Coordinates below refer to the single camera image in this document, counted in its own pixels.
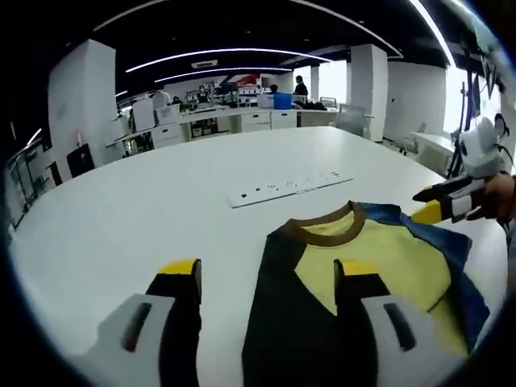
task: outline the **blue box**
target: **blue box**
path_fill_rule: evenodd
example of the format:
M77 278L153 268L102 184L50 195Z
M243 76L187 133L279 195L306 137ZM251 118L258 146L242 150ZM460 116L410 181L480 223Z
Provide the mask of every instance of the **blue box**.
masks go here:
M292 109L292 94L275 93L274 109Z

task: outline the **table surface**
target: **table surface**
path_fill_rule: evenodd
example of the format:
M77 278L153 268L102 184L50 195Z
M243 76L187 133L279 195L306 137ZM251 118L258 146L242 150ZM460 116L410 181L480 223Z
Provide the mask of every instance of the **table surface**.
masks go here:
M235 184L284 181L334 169L354 180L231 209ZM201 386L242 385L241 351L266 235L347 200L394 203L406 213L422 187L443 180L415 161L334 127L225 135L119 160L46 193L11 244L15 271L48 337L65 354L93 345L98 324L156 270L202 259ZM465 272L491 310L506 291L505 234L493 220L439 224L468 235Z
M436 151L440 151L447 156L452 156L455 151L455 145L453 145L452 140L449 138L442 137L441 135L431 135L429 133L417 133L416 131L410 134L419 143L433 148Z

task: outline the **brown collar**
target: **brown collar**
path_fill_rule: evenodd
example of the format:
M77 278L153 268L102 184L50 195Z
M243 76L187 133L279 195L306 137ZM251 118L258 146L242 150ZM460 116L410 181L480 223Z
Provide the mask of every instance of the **brown collar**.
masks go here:
M303 227L314 226L316 224L335 222L350 212L354 213L353 224L340 235L318 235L305 230ZM314 246L321 246L324 248L339 246L352 241L362 231L365 223L365 212L360 205L354 202L348 202L344 207L328 215L323 215L319 218L313 219L290 219L285 225L288 232L295 234L297 237L303 239L307 244Z

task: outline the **white cabinet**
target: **white cabinet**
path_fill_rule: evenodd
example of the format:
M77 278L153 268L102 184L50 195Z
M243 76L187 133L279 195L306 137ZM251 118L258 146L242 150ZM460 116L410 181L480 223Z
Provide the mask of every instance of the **white cabinet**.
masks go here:
M242 114L242 132L266 131L271 128L271 114L269 112Z
M298 126L297 111L273 111L271 112L271 129L284 129Z
M132 106L135 118L136 131L144 131L156 125L154 120L154 108L150 98L141 99Z
M179 124L155 127L151 130L151 136L155 149L184 143L186 141L185 134Z

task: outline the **power strip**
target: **power strip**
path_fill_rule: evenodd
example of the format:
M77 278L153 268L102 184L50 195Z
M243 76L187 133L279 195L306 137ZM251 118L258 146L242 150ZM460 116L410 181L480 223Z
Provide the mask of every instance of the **power strip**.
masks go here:
M350 180L353 180L353 178L340 172L331 171L329 173L320 173L313 177L287 180L282 183L256 184L248 187L240 187L230 190L227 196L230 206L232 208L238 208L283 198L285 196L299 193L303 194L308 191L313 191L314 189L344 183Z

